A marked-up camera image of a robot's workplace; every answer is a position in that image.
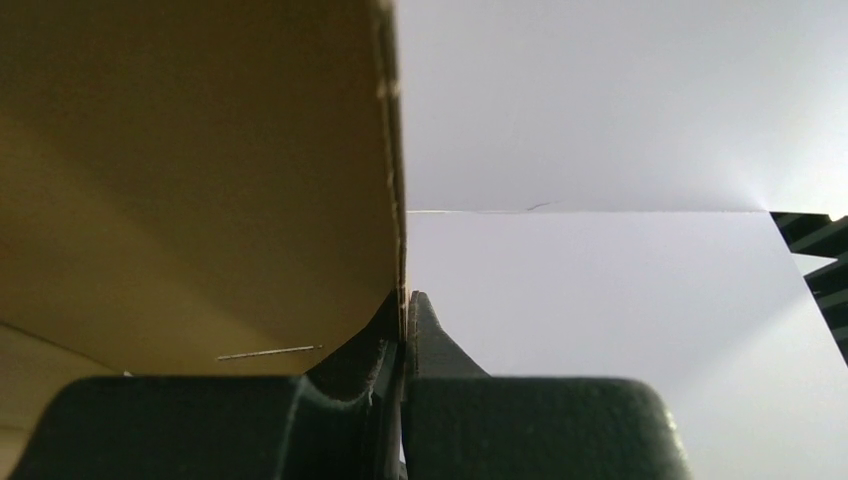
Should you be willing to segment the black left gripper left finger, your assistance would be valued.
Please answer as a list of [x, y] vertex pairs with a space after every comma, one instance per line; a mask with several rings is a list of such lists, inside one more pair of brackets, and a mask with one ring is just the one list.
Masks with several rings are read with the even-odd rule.
[[90, 377], [48, 404], [15, 479], [402, 479], [400, 301], [302, 375]]

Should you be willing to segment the brown cardboard box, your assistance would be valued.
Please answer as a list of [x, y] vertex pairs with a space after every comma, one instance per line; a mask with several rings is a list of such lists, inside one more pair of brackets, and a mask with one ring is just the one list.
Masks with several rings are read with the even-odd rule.
[[297, 374], [401, 282], [390, 1], [1, 5], [1, 468], [93, 375]]

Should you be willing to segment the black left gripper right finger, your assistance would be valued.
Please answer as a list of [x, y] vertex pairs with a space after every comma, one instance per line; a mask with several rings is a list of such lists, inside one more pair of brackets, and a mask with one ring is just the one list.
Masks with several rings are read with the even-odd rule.
[[688, 479], [673, 418], [647, 384], [485, 372], [428, 296], [408, 310], [403, 445], [412, 479]]

